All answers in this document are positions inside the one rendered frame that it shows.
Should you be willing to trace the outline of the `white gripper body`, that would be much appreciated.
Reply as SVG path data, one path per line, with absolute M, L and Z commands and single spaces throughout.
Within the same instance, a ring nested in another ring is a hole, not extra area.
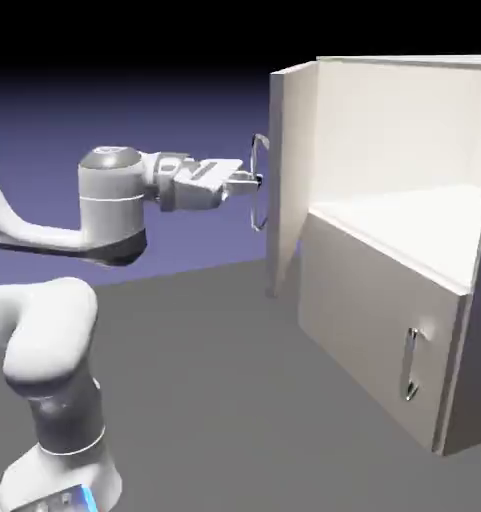
M 214 209 L 224 186 L 240 170 L 240 159 L 205 159 L 184 163 L 173 178 L 177 209 Z

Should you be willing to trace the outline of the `white cabinet door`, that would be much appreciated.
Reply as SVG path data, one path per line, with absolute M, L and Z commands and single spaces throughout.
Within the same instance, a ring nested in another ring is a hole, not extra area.
M 280 293 L 307 215 L 314 167 L 318 63 L 270 75 L 267 293 Z
M 460 289 L 308 215 L 301 245 L 300 327 L 430 451 L 439 448 L 450 353 L 465 302 Z M 399 380 L 410 327 L 422 332 L 413 363 L 420 387 L 406 402 Z

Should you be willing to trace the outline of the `white cabinet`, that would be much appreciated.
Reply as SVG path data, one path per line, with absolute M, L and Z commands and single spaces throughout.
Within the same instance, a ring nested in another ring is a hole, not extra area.
M 324 58 L 316 214 L 466 295 L 437 454 L 481 444 L 481 55 Z

